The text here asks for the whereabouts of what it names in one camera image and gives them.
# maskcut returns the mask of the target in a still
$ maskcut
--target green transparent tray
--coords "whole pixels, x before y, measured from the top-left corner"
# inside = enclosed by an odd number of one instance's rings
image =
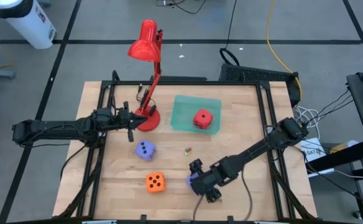
[[[193,124],[193,118],[200,109],[206,109],[213,115],[213,121],[207,129],[199,129]],[[220,117],[221,100],[177,95],[170,124],[176,130],[216,134],[220,129]]]

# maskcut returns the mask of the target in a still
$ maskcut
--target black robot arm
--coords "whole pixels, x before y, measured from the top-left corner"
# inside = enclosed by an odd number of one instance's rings
[[[101,108],[94,110],[90,116],[76,121],[26,120],[20,122],[12,127],[13,141],[25,146],[39,139],[77,139],[91,147],[98,142],[99,132],[128,129],[128,138],[132,142],[132,130],[146,120],[146,117],[129,112],[126,101],[123,108],[116,109],[116,115],[112,114],[111,108]]]
[[[285,149],[300,142],[308,131],[302,128],[293,118],[285,118],[278,122],[266,137],[238,155],[226,156],[209,167],[209,171],[202,171],[202,162],[196,159],[190,163],[191,174],[198,176],[191,180],[191,188],[197,195],[205,195],[208,202],[215,202],[221,197],[220,187],[230,183],[238,177],[244,164],[250,162],[271,149]]]

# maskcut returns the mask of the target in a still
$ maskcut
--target red dice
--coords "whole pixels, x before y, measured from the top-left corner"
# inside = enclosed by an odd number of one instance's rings
[[[194,116],[193,122],[197,128],[207,129],[211,125],[212,120],[213,115],[209,111],[200,109]]]

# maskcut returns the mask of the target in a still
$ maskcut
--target red desk lamp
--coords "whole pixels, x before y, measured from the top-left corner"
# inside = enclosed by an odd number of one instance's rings
[[[160,115],[157,106],[149,106],[152,93],[155,90],[159,78],[161,77],[161,45],[162,45],[163,31],[157,31],[157,23],[151,19],[146,19],[142,23],[140,30],[140,37],[135,41],[127,54],[137,60],[154,63],[154,80],[145,92],[140,104],[140,108],[135,111],[135,114],[140,114],[148,117],[148,120],[142,123],[137,129],[140,131],[154,130],[160,121]]]

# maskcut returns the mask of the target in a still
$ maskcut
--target lamp shade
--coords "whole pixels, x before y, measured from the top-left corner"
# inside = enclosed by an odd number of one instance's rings
[[[135,41],[127,54],[137,60],[146,62],[160,62],[161,53],[156,43],[157,23],[151,19],[146,19],[142,23],[140,37]]]

